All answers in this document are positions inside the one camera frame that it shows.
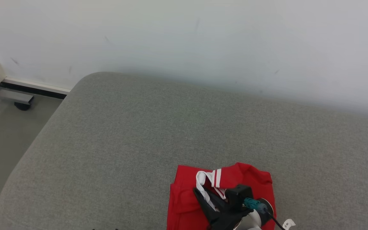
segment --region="white wall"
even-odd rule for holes
[[[368,112],[368,0],[0,0],[0,63],[62,88],[146,73]]]

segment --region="gray floor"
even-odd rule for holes
[[[12,169],[21,159],[62,100],[35,96],[28,111],[7,103],[0,113],[0,192]]]

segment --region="black cable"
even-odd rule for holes
[[[266,208],[264,208],[264,211],[272,218],[272,220],[282,229],[282,230],[285,230],[283,227],[282,227],[282,225],[280,225],[280,223],[275,219],[275,217],[273,217],[270,213],[269,213],[269,211],[266,209]]]

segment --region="gray fabric surface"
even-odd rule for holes
[[[368,119],[116,73],[82,79],[0,196],[0,229],[165,229],[178,164],[272,175],[279,221],[368,229]]]

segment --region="black strip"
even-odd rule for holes
[[[6,83],[6,82],[0,82],[0,86],[2,88],[7,88],[7,89],[11,89],[11,90],[22,91],[22,92],[25,92],[25,93],[39,94],[39,95],[43,95],[43,96],[50,96],[50,97],[59,98],[59,99],[65,99],[65,97],[66,97],[66,94],[54,93],[54,92],[50,92],[50,91],[46,91],[46,90],[40,90],[40,89],[31,88],[31,87]]]

